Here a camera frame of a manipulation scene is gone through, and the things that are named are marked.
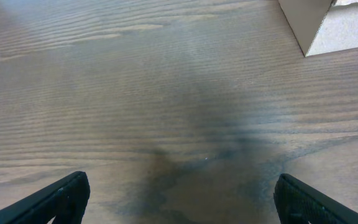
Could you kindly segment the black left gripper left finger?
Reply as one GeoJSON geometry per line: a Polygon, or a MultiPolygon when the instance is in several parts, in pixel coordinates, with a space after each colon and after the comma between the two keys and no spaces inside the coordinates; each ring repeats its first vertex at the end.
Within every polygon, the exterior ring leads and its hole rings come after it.
{"type": "Polygon", "coordinates": [[[0,224],[80,224],[89,198],[88,177],[76,171],[0,210],[0,224]]]}

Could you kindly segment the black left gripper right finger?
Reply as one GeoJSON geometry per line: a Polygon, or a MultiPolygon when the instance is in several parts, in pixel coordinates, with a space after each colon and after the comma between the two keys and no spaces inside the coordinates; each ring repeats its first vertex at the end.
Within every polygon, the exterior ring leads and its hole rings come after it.
{"type": "Polygon", "coordinates": [[[290,174],[281,174],[273,193],[281,224],[358,224],[358,213],[290,174]]]}

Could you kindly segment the cardboard box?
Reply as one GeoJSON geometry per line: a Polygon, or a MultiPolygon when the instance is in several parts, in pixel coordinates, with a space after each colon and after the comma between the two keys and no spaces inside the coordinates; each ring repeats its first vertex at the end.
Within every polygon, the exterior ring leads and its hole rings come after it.
{"type": "Polygon", "coordinates": [[[305,57],[358,48],[358,0],[279,0],[305,57]]]}

